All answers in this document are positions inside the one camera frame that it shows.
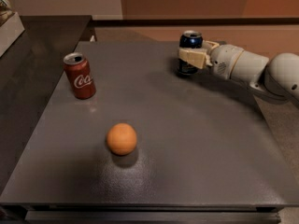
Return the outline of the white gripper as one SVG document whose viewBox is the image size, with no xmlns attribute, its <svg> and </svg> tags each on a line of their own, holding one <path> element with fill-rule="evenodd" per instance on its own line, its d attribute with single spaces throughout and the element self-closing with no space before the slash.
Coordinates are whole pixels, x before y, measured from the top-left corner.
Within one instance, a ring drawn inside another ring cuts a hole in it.
<svg viewBox="0 0 299 224">
<path fill-rule="evenodd" d="M 178 57 L 198 69 L 211 66 L 211 73 L 222 79 L 229 79 L 243 49 L 230 44 L 204 40 L 202 49 L 179 48 Z"/>
</svg>

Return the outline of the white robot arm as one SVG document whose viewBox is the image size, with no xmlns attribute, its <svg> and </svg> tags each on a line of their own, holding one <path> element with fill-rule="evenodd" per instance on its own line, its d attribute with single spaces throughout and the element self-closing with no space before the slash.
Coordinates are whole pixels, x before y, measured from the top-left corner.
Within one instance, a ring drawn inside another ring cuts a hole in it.
<svg viewBox="0 0 299 224">
<path fill-rule="evenodd" d="M 299 56 L 281 53 L 273 59 L 240 47 L 204 41 L 199 49 L 179 48 L 187 64 L 208 69 L 213 76 L 245 87 L 270 103 L 292 102 L 299 106 Z"/>
</svg>

